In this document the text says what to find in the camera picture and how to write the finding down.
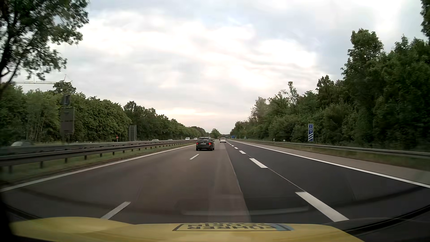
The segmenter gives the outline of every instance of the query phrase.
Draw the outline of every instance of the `foliage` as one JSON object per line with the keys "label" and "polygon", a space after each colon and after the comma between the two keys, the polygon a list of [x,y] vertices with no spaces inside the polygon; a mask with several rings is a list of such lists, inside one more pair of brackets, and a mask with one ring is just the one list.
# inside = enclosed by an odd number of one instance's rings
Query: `foliage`
{"label": "foliage", "polygon": [[200,127],[186,127],[134,101],[122,108],[110,100],[87,98],[83,93],[76,93],[70,83],[60,81],[46,92],[23,93],[21,87],[13,84],[5,90],[0,102],[0,145],[10,145],[20,139],[36,143],[60,141],[63,93],[72,94],[71,106],[75,108],[75,130],[68,137],[69,142],[110,142],[116,141],[116,135],[119,141],[128,141],[130,124],[137,126],[137,140],[178,140],[209,135]]}
{"label": "foliage", "polygon": [[[430,1],[422,0],[423,32],[430,37]],[[352,31],[344,78],[321,77],[316,93],[298,95],[292,85],[271,98],[259,97],[246,121],[231,135],[276,141],[429,151],[430,45],[402,36],[389,53],[375,32]]]}
{"label": "foliage", "polygon": [[221,137],[221,133],[217,129],[212,129],[212,132],[210,133],[210,137],[214,139],[218,139]]}
{"label": "foliage", "polygon": [[77,44],[88,23],[87,0],[2,1],[0,11],[0,95],[20,70],[44,80],[66,67],[51,44]]}

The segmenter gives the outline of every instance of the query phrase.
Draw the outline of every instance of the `blue road sign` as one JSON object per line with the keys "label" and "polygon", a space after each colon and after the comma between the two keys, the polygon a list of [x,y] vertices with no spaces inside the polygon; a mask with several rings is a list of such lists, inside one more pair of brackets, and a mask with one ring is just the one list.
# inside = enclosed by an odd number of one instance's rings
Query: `blue road sign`
{"label": "blue road sign", "polygon": [[313,142],[313,124],[307,124],[307,140]]}

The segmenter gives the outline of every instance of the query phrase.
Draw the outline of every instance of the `construction crane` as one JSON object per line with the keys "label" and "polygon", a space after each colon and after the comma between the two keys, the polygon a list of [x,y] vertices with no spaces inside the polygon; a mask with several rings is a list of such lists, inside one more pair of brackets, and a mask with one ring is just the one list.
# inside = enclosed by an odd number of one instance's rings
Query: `construction crane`
{"label": "construction crane", "polygon": [[55,83],[57,83],[57,81],[36,81],[34,79],[34,75],[33,75],[33,81],[13,81],[13,83],[18,83],[18,84],[50,84],[50,85],[54,85]]}

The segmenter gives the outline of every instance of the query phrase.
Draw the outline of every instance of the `cloud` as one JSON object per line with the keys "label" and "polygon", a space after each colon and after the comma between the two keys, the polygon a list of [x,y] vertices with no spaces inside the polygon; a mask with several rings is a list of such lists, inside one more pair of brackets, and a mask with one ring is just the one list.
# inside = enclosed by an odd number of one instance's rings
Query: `cloud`
{"label": "cloud", "polygon": [[55,46],[68,67],[47,79],[67,74],[87,96],[229,133],[255,99],[289,81],[304,93],[323,75],[341,78],[352,30],[375,30],[388,50],[402,33],[420,37],[419,9],[406,0],[93,0],[84,40]]}

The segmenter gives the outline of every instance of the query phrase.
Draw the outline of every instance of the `highway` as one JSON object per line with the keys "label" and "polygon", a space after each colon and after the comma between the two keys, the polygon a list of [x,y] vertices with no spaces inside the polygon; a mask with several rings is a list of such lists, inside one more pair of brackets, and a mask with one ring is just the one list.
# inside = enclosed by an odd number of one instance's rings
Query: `highway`
{"label": "highway", "polygon": [[12,220],[78,216],[132,224],[313,223],[343,229],[409,214],[375,233],[361,231],[359,238],[430,235],[430,186],[227,141],[217,140],[214,151],[176,148],[3,189],[1,195],[14,209]]}

